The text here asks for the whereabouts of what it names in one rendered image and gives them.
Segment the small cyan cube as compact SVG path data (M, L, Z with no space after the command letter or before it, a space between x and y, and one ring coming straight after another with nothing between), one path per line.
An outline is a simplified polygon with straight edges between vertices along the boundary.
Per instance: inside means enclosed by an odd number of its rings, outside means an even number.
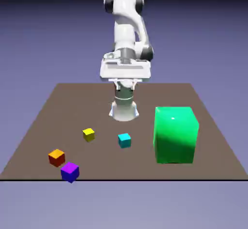
M118 144L122 149L131 147L131 136L128 133L119 134Z

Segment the small orange cube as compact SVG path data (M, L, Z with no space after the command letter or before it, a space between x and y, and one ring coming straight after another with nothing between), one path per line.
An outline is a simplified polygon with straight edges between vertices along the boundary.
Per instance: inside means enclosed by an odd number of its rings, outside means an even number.
M59 149L55 149L48 154L48 159L51 165L59 167L65 162L65 153Z

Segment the small yellow cube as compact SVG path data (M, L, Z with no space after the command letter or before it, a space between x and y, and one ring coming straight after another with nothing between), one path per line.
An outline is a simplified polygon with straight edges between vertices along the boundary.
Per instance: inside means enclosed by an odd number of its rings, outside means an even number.
M82 130L83 133L83 138L87 141L90 142L95 139L95 131L92 128L87 128Z

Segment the small purple cube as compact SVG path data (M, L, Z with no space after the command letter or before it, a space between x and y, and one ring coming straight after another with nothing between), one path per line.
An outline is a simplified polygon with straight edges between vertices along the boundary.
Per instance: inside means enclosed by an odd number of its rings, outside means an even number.
M79 166L68 162L61 168L61 177L64 181L73 183L79 177Z

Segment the large green box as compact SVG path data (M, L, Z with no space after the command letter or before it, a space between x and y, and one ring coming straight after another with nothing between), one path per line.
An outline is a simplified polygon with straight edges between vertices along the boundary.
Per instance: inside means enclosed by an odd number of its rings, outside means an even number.
M159 164L192 164L199 123L191 107L156 107L153 146Z

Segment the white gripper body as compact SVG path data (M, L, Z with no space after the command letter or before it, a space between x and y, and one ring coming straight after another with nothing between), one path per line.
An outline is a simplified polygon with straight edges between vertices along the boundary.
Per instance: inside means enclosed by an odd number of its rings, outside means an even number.
M130 63L122 63L121 59L102 59L100 67L102 79L149 79L151 63L131 59Z

